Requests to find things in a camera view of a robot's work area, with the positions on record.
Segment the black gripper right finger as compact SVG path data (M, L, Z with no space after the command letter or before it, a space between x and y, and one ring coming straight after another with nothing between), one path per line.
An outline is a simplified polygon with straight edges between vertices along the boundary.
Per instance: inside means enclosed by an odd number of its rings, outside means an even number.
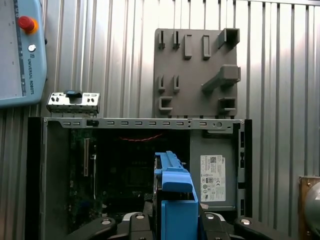
M265 226L250 217L237 218L233 224L221 215L202 212L199 215L199 238L201 240L291 240L278 230Z

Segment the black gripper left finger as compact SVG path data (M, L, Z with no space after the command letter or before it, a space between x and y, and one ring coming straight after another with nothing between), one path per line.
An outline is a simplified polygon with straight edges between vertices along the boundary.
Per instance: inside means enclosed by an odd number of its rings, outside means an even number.
M121 221L105 216L87 223L66 236L67 240L153 240L152 194L144 195L142 212L129 212Z

